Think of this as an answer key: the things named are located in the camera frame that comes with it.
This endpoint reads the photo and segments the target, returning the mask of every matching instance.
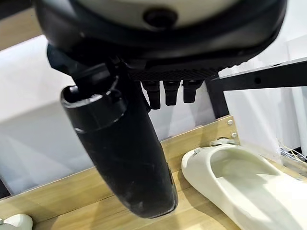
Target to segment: light wood surface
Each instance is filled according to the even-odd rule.
[[[33,8],[0,21],[0,50],[42,34]]]
[[[268,160],[284,173],[307,183],[307,178]],[[173,173],[178,190],[176,210],[156,219],[141,219],[129,212],[115,196],[36,225],[35,230],[239,230],[219,208],[198,193],[183,177]]]
[[[182,173],[178,172],[181,169],[182,156],[191,149],[208,146],[210,141],[219,137],[230,138],[231,134],[236,132],[235,124],[232,126],[227,124],[230,119],[233,117],[162,141],[165,156],[179,191],[189,187]],[[100,178],[97,170],[91,168],[0,201],[0,217],[5,219],[18,213],[25,213],[39,223],[111,196],[112,192]]]

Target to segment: black cylindrical handle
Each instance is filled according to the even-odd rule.
[[[120,79],[115,88],[117,99],[106,92],[74,102],[68,87],[61,103],[122,204],[142,218],[169,213],[177,206],[176,188],[143,98],[128,78]]]

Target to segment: white shoe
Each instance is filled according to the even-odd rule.
[[[307,230],[307,184],[234,145],[198,148],[182,159],[186,180],[242,230]]]
[[[32,218],[25,214],[18,214],[7,218],[0,224],[0,230],[31,230]]]

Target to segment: white slipper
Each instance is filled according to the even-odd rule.
[[[7,218],[0,224],[0,230],[31,230],[32,218],[25,214],[17,214]]]
[[[307,184],[234,145],[185,154],[186,180],[242,230],[307,230]]]

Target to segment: white wall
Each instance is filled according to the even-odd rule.
[[[59,104],[71,78],[51,69],[40,36],[0,52],[0,176],[14,193],[46,184],[93,164]],[[150,117],[160,140],[214,120],[206,88],[194,104],[165,105]]]
[[[292,39],[287,42],[289,57],[291,60],[307,57],[307,35]],[[307,87],[295,87],[292,89],[294,99],[298,131],[302,153],[307,156]]]
[[[247,63],[220,72],[220,76],[307,57],[307,1],[289,0],[279,37]],[[229,111],[236,118],[243,145],[257,146],[279,159],[279,141],[301,146],[291,88],[232,91],[225,93]]]

